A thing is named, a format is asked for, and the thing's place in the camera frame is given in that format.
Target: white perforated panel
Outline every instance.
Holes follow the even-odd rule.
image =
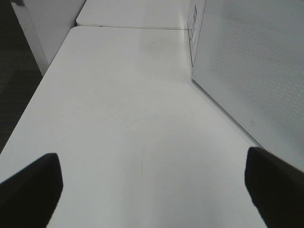
[[[193,78],[304,170],[303,1],[207,0]]]

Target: white tabletop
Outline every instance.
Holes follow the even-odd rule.
[[[186,29],[190,0],[87,0],[84,26]]]
[[[58,153],[49,228],[265,228],[256,145],[190,79],[183,30],[76,27],[0,155],[0,181]]]

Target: white folding table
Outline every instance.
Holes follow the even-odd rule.
[[[49,228],[265,228],[255,146],[190,78],[186,31],[73,28],[0,155],[4,181],[58,154]]]
[[[190,0],[87,0],[83,26],[186,29]]]

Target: white table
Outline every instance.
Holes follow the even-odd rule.
[[[186,29],[190,0],[87,0],[83,26]]]
[[[0,155],[4,181],[59,155],[49,228],[265,228],[256,145],[190,79],[186,31],[76,27]]]

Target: floor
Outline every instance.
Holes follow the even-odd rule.
[[[41,79],[10,2],[0,1],[0,153]]]

